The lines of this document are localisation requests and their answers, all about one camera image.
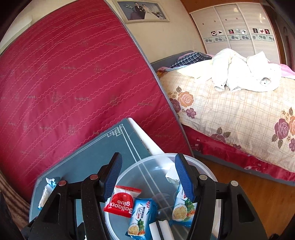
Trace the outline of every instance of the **blue gripper pad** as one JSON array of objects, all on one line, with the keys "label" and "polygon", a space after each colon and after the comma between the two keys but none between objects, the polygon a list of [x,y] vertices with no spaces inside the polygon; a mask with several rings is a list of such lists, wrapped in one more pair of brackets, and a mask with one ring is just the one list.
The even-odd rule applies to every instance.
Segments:
[{"label": "blue gripper pad", "polygon": [[183,161],[187,163],[184,155],[181,153],[178,153],[175,156],[175,168],[176,168],[180,183],[182,184],[185,195],[187,196],[188,199],[193,201],[195,199],[193,183],[189,177],[189,173],[187,172],[187,169]]},{"label": "blue gripper pad", "polygon": [[104,193],[102,195],[104,201],[112,196],[114,187],[122,168],[122,155],[115,153],[108,166],[111,165],[108,175],[104,179]]}]

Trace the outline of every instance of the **bride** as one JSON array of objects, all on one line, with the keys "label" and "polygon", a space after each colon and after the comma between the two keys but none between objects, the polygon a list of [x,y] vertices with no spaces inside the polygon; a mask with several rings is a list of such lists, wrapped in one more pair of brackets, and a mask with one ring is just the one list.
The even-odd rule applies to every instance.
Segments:
[{"label": "bride", "polygon": [[145,10],[145,19],[159,19],[145,4],[143,4],[142,7]]}]

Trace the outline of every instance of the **candy wrapper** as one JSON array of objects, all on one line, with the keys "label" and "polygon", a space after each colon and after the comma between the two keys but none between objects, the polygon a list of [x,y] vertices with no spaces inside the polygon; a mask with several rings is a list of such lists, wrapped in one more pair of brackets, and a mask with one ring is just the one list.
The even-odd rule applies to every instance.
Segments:
[{"label": "candy wrapper", "polygon": [[156,220],[157,204],[151,199],[136,198],[126,236],[135,240],[150,240],[150,223]]},{"label": "candy wrapper", "polygon": [[172,212],[172,220],[169,224],[180,224],[190,227],[194,218],[197,203],[192,203],[184,193],[182,185],[178,187],[178,193],[175,199],[175,204]]},{"label": "candy wrapper", "polygon": [[130,218],[134,204],[133,199],[140,193],[141,190],[137,188],[115,186],[114,195],[109,204],[104,207],[104,211]]},{"label": "candy wrapper", "polygon": [[46,203],[47,199],[49,198],[50,194],[52,193],[53,189],[56,187],[56,183],[60,181],[60,178],[46,178],[47,185],[45,186],[41,200],[39,202],[38,208],[42,209],[44,204]]}]

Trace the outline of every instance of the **plaid pillow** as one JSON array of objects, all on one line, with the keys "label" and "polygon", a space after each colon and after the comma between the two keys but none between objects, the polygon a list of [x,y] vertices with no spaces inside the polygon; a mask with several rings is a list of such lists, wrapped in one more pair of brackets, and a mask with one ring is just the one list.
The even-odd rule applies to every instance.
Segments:
[{"label": "plaid pillow", "polygon": [[179,60],[177,60],[174,64],[171,65],[170,68],[174,68],[174,67],[179,67],[179,66],[183,66],[183,65],[190,65],[196,62],[201,62],[204,60],[210,60],[212,59],[211,56],[204,54],[204,53],[191,53]]}]

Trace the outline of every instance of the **black suit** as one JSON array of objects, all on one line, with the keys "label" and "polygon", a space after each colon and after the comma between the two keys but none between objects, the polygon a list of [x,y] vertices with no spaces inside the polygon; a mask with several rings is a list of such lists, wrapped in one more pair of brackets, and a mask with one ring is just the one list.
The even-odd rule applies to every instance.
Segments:
[{"label": "black suit", "polygon": [[138,13],[138,15],[142,18],[145,19],[145,10],[143,9],[142,6],[134,6],[135,11]]}]

